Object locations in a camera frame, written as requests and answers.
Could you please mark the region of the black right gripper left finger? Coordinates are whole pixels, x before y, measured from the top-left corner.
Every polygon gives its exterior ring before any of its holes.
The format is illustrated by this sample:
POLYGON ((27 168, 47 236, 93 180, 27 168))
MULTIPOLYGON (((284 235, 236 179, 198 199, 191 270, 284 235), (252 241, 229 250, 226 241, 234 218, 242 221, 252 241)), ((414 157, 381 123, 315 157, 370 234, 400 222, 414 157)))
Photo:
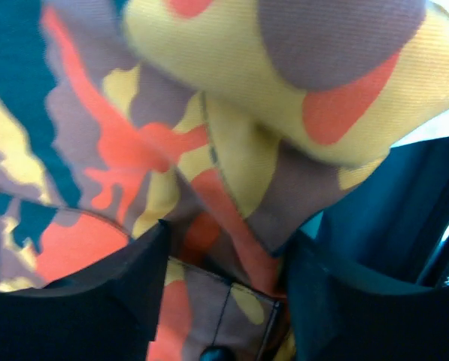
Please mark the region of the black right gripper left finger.
POLYGON ((170 251, 159 221, 110 256, 43 289, 0 293, 0 360, 144 360, 170 251))

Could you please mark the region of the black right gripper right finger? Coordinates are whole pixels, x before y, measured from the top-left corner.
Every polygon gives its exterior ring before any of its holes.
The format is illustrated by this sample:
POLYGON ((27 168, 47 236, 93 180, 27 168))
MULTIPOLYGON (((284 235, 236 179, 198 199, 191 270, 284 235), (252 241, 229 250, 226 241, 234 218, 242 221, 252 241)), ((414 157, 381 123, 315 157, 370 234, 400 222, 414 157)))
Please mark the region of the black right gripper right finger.
POLYGON ((297 360, 449 360, 449 285, 396 280, 302 232, 286 274, 297 360))

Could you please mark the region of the orange camouflage garment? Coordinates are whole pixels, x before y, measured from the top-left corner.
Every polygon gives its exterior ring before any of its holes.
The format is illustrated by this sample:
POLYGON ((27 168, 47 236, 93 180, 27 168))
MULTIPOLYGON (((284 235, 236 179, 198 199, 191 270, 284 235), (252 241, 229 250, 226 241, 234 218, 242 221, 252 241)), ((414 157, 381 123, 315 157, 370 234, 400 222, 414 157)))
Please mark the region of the orange camouflage garment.
POLYGON ((297 360, 290 239, 446 111, 434 1, 0 1, 0 293, 164 221, 144 360, 297 360))

